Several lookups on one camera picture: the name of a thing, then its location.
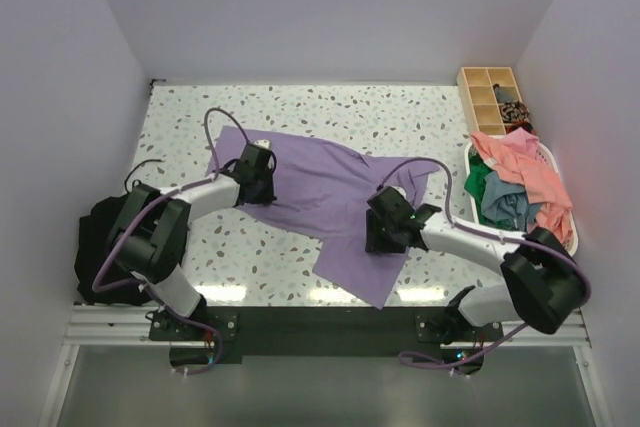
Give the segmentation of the purple t shirt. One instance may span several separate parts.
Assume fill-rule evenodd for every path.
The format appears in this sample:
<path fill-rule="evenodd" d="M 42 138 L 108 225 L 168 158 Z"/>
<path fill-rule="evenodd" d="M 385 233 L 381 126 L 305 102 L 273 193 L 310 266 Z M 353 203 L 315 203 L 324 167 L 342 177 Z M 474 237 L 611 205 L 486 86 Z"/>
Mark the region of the purple t shirt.
<path fill-rule="evenodd" d="M 314 273 L 383 308 L 407 256 L 366 252 L 367 201 L 386 182 L 403 189 L 417 206 L 437 166 L 361 154 L 320 138 L 260 130 L 249 131 L 248 137 L 272 145 L 277 158 L 276 199 L 268 206 L 244 204 L 240 211 L 270 227 L 320 240 Z"/>

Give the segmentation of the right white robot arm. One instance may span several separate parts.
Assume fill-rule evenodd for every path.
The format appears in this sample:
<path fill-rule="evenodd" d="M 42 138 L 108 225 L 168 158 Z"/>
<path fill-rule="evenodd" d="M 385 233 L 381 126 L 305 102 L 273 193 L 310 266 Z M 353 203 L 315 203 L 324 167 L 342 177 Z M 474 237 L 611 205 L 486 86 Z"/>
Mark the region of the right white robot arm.
<path fill-rule="evenodd" d="M 451 254 L 493 271 L 494 287 L 468 286 L 432 324 L 444 343 L 466 340 L 480 327 L 520 320 L 554 334 L 591 295 L 587 278 L 547 229 L 503 232 L 463 221 L 446 208 L 413 207 L 400 189 L 384 187 L 367 201 L 366 251 L 403 253 L 409 248 Z"/>

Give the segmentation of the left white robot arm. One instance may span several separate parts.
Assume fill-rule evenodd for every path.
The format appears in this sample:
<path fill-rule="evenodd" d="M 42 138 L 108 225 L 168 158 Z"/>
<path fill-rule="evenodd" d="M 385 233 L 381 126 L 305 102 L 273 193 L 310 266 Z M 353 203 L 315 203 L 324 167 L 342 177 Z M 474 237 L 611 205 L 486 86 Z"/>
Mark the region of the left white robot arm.
<path fill-rule="evenodd" d="M 133 188 L 111 228 L 92 290 L 134 283 L 173 313 L 171 325 L 183 338 L 200 337 L 207 327 L 206 301 L 181 268 L 189 225 L 218 210 L 271 204 L 276 167 L 270 142 L 259 140 L 201 180 L 167 191 Z"/>

